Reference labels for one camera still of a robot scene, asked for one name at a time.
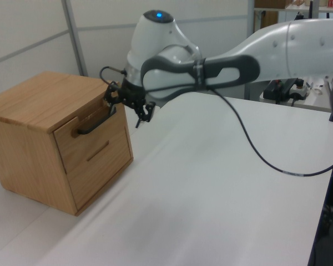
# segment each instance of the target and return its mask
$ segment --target black handle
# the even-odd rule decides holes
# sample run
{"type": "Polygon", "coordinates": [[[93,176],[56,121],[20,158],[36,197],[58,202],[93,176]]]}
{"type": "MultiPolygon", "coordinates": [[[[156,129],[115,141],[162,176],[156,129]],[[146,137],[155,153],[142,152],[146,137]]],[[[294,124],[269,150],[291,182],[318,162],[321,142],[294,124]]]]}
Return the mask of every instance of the black handle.
{"type": "Polygon", "coordinates": [[[104,112],[100,112],[96,114],[93,118],[88,120],[82,127],[77,129],[77,133],[80,135],[86,135],[92,132],[94,129],[96,129],[99,125],[101,125],[103,122],[108,120],[111,116],[113,116],[116,113],[116,107],[112,105],[110,107],[110,112],[108,114],[104,112]]]}

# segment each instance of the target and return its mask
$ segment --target black cable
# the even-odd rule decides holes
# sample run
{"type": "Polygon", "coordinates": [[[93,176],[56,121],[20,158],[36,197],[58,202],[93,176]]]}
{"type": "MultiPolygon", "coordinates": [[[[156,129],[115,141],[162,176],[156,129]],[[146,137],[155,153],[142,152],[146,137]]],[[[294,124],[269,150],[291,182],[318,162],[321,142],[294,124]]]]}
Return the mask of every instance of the black cable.
{"type": "Polygon", "coordinates": [[[239,120],[239,123],[240,125],[242,126],[243,128],[243,131],[244,131],[244,134],[246,136],[246,138],[248,139],[248,142],[250,144],[250,146],[253,148],[253,150],[255,151],[255,153],[259,156],[259,158],[261,158],[261,160],[263,162],[265,162],[268,166],[270,166],[271,168],[277,170],[278,172],[281,172],[281,173],[285,173],[287,175],[291,175],[291,176],[301,176],[301,177],[306,177],[306,176],[317,176],[317,175],[320,175],[322,173],[325,173],[325,172],[328,172],[330,170],[333,169],[333,165],[331,165],[330,167],[322,170],[322,171],[319,171],[319,172],[315,172],[315,173],[292,173],[292,172],[287,172],[287,171],[284,171],[284,170],[281,170],[279,168],[277,168],[276,166],[272,165],[271,163],[269,163],[267,160],[265,160],[262,155],[259,153],[259,151],[255,148],[254,144],[251,142],[250,140],[250,137],[248,135],[248,132],[247,130],[245,129],[245,126],[243,124],[243,121],[242,119],[240,118],[238,112],[235,110],[235,108],[233,107],[233,105],[226,99],[224,98],[219,92],[217,92],[216,90],[214,89],[210,89],[215,95],[219,96],[222,100],[224,100],[228,106],[232,109],[232,111],[234,112],[234,114],[237,116],[238,120],[239,120]]]}
{"type": "Polygon", "coordinates": [[[294,103],[295,103],[295,101],[297,101],[297,97],[296,97],[296,96],[294,96],[294,99],[292,100],[291,107],[294,107],[294,103]]]}
{"type": "Polygon", "coordinates": [[[100,78],[102,79],[103,82],[105,82],[107,85],[110,86],[111,83],[110,83],[110,82],[107,82],[107,81],[102,77],[102,72],[104,72],[105,69],[109,69],[109,68],[110,68],[109,66],[104,66],[103,68],[101,68],[100,73],[99,73],[99,76],[100,76],[100,78]]]}
{"type": "Polygon", "coordinates": [[[100,70],[100,73],[99,73],[99,76],[100,76],[100,78],[102,79],[102,81],[103,82],[105,82],[107,85],[111,85],[111,84],[116,84],[116,82],[107,82],[103,77],[102,77],[102,72],[104,72],[104,70],[105,69],[111,69],[111,70],[113,70],[113,71],[116,71],[116,72],[118,72],[118,73],[120,73],[120,74],[123,74],[123,75],[127,75],[127,72],[126,72],[126,70],[119,70],[119,69],[117,69],[117,68],[113,68],[112,66],[104,66],[103,68],[101,68],[101,70],[100,70]]]}

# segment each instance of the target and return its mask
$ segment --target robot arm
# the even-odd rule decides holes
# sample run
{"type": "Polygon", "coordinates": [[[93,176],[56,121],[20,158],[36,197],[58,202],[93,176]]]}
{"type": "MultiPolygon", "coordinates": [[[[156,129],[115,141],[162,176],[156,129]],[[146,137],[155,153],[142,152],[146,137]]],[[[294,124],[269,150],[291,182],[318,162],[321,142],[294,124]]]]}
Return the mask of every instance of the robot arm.
{"type": "Polygon", "coordinates": [[[333,19],[276,24],[257,31],[227,53],[202,58],[171,15],[148,11],[137,24],[127,61],[122,87],[115,90],[140,120],[149,121],[151,113],[145,114],[140,107],[146,93],[170,100],[207,88],[332,74],[333,19]],[[130,92],[134,96],[127,99],[130,92]]]}

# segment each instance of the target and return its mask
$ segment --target wooden cabinet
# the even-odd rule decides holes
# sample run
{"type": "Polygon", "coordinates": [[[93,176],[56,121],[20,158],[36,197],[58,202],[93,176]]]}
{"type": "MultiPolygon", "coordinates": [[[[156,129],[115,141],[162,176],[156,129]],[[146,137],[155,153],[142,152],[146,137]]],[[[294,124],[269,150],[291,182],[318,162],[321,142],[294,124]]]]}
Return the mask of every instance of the wooden cabinet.
{"type": "Polygon", "coordinates": [[[132,162],[122,104],[92,132],[78,129],[109,108],[99,79],[44,72],[0,94],[0,182],[79,215],[132,162]]]}

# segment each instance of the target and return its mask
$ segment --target white table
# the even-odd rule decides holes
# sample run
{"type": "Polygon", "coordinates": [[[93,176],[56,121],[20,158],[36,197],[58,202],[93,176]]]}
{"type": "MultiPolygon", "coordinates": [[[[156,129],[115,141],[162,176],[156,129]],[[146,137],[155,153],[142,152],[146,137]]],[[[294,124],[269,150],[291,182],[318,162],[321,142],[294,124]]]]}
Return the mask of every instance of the white table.
{"type": "MultiPolygon", "coordinates": [[[[273,164],[333,163],[328,113],[230,101],[273,164]]],[[[307,265],[330,172],[269,168],[207,94],[167,103],[131,142],[134,162],[79,217],[0,186],[0,265],[307,265]]]]}
{"type": "MultiPolygon", "coordinates": [[[[326,90],[324,86],[324,81],[321,78],[317,77],[308,77],[304,78],[305,82],[309,84],[313,84],[310,89],[309,95],[305,100],[297,100],[294,103],[294,107],[306,108],[311,110],[323,111],[323,112],[331,112],[331,105],[329,100],[329,92],[326,90]]],[[[259,101],[262,103],[270,103],[274,104],[275,101],[264,99],[264,93],[261,93],[259,96],[259,101]]],[[[287,101],[281,101],[280,105],[291,106],[293,99],[289,99],[287,101]]]]}

